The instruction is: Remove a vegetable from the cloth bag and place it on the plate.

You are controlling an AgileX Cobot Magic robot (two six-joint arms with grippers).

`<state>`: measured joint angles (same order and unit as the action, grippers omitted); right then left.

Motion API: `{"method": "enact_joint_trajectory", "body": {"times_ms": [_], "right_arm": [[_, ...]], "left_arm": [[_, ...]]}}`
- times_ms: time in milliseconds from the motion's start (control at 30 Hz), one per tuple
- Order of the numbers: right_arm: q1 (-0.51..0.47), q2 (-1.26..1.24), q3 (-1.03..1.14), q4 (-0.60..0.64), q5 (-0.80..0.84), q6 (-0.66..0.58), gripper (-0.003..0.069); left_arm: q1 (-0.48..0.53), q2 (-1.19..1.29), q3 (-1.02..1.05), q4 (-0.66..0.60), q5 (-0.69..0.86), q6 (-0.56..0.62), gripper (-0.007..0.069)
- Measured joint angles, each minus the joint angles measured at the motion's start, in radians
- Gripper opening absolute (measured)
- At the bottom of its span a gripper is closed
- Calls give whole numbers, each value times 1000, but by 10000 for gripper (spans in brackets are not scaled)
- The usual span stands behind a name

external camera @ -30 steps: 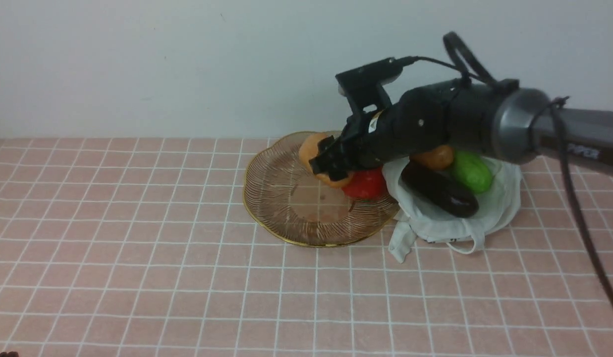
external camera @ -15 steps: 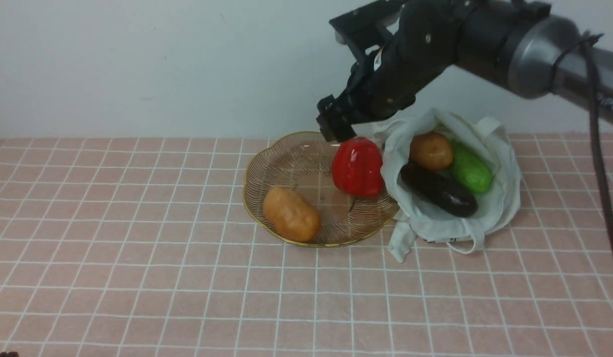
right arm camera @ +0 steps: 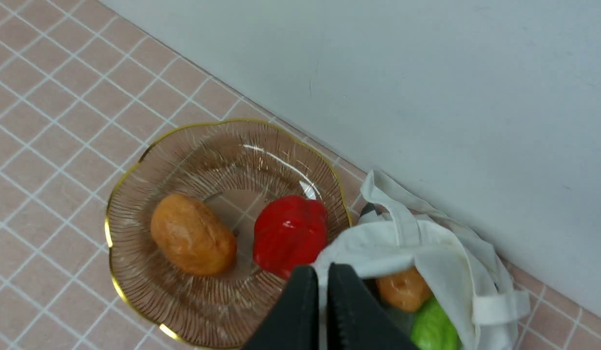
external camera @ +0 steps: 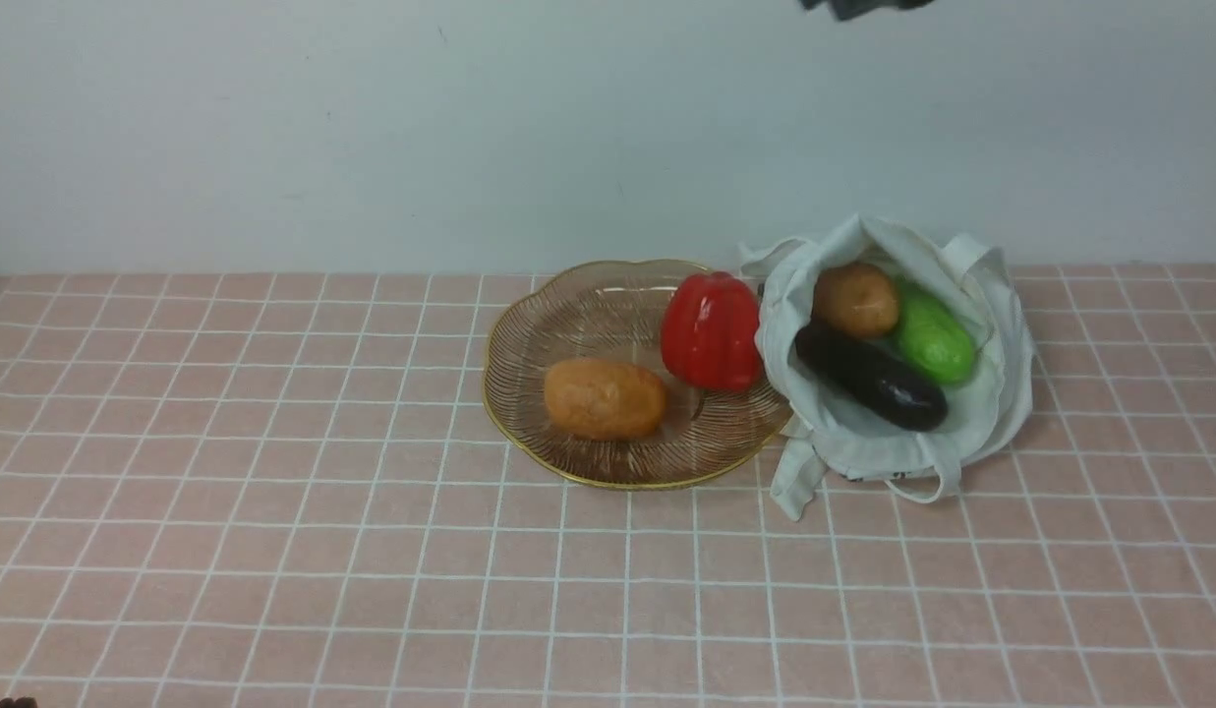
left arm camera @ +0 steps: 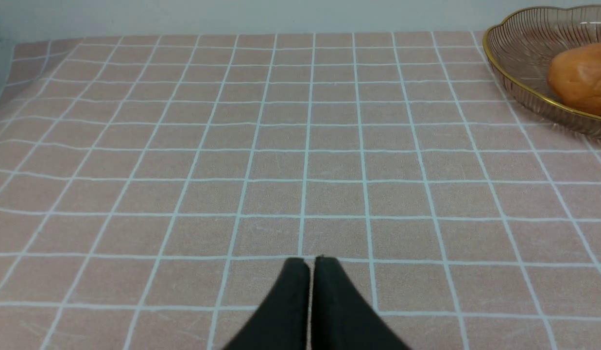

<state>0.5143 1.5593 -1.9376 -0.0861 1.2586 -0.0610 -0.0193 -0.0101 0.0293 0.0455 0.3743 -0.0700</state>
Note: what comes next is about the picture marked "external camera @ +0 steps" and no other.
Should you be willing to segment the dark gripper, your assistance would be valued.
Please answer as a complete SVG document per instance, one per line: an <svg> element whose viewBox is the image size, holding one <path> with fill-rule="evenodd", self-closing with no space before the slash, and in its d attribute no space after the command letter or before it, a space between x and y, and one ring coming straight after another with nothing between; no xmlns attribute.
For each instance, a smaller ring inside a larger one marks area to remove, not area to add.
<svg viewBox="0 0 1216 708"><path fill-rule="evenodd" d="M827 9L837 22L851 22L873 12L913 12L925 9L931 0L800 0L805 12Z"/></svg>

